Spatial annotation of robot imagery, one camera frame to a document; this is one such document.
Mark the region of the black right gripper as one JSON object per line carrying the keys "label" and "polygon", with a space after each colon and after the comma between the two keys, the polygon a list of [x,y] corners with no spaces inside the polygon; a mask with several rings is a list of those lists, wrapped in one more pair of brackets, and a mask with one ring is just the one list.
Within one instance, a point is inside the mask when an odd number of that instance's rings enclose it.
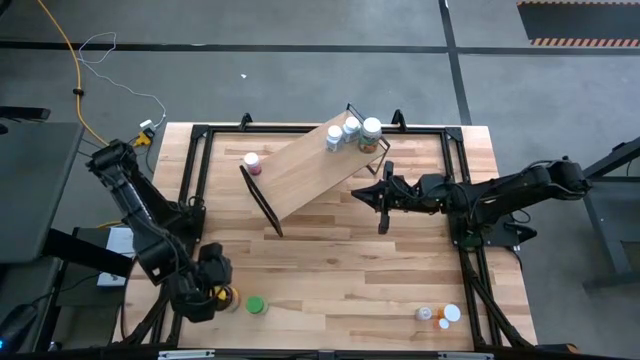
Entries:
{"label": "black right gripper", "polygon": [[390,226],[390,210],[434,214],[440,210],[435,192],[443,185],[440,174],[424,174],[410,185],[402,175],[394,174],[394,163],[386,161],[383,179],[376,184],[355,189],[351,196],[380,213],[378,233],[384,235]]}

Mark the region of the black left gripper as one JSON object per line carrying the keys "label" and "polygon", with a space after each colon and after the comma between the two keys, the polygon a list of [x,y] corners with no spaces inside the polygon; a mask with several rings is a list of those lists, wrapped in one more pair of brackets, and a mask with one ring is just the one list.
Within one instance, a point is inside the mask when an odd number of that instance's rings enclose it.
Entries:
{"label": "black left gripper", "polygon": [[231,261],[223,254],[220,243],[200,248],[192,321],[212,320],[217,311],[226,310],[233,302]]}

